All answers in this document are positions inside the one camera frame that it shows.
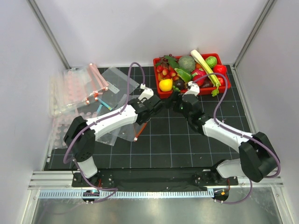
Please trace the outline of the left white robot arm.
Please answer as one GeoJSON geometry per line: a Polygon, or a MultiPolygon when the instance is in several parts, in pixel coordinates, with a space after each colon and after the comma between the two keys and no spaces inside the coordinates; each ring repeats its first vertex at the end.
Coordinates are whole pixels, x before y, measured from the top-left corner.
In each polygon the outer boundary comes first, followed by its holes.
{"type": "Polygon", "coordinates": [[[76,117],[64,136],[68,147],[64,157],[67,163],[68,153],[72,152],[77,168],[81,171],[83,182],[93,187],[99,182],[98,169],[93,160],[95,141],[103,135],[126,125],[148,122],[163,108],[163,102],[157,95],[149,99],[134,98],[119,109],[93,119],[76,117]]]}

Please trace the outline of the dark purple toy mangosteen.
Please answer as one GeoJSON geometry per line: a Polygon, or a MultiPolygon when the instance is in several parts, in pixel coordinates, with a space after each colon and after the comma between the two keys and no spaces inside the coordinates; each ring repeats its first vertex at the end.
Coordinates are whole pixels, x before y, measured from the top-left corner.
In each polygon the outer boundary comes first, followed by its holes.
{"type": "Polygon", "coordinates": [[[175,90],[184,90],[185,89],[185,82],[181,79],[177,79],[173,82],[173,86],[175,90]]]}

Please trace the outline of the orange-zipper clear zip bag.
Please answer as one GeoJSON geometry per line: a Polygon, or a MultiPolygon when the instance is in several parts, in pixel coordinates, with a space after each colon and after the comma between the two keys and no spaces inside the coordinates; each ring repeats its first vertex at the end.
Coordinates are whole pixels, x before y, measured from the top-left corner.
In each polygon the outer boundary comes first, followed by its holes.
{"type": "MultiPolygon", "coordinates": [[[[116,107],[112,110],[112,112],[114,112],[117,109],[119,109],[120,107],[122,107],[125,104],[126,98],[127,98],[127,95],[124,94],[124,96],[121,98],[121,100],[116,105],[116,107]]],[[[138,95],[129,95],[128,99],[132,100],[134,98],[138,98],[138,95]]],[[[136,139],[138,139],[139,135],[141,135],[141,133],[145,129],[146,125],[147,125],[147,123],[144,123],[142,125],[133,123],[133,124],[125,125],[118,129],[115,129],[115,130],[109,132],[109,134],[112,135],[112,137],[114,139],[116,139],[118,137],[118,138],[121,138],[121,139],[124,139],[127,141],[134,142],[134,141],[137,141],[136,139]]]]}

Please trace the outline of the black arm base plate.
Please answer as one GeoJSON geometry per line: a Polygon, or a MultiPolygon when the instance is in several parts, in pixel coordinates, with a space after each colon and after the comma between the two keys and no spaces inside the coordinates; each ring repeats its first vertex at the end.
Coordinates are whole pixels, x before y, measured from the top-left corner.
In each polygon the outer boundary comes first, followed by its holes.
{"type": "Polygon", "coordinates": [[[237,186],[237,177],[223,178],[213,167],[189,168],[102,168],[84,178],[78,171],[73,174],[73,187],[92,185],[118,188],[120,191],[163,191],[188,187],[237,186]]]}

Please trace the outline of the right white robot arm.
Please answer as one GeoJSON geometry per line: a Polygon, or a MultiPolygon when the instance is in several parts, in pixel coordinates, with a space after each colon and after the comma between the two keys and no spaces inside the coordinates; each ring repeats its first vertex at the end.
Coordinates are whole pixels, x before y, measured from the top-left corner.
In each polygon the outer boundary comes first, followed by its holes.
{"type": "Polygon", "coordinates": [[[221,185],[227,178],[235,176],[246,176],[253,182],[260,182],[280,174],[280,160],[266,134],[243,132],[208,116],[193,94],[174,91],[165,106],[182,114],[193,131],[214,138],[239,154],[238,159],[223,160],[214,166],[215,170],[210,174],[214,184],[221,185]]]}

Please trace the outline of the yellow toy bell pepper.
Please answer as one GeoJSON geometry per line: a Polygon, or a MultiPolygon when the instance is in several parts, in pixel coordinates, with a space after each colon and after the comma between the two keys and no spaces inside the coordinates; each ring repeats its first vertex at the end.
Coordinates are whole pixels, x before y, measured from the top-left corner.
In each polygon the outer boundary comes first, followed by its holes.
{"type": "Polygon", "coordinates": [[[164,79],[159,82],[159,88],[162,92],[171,91],[173,87],[172,79],[164,79]]]}

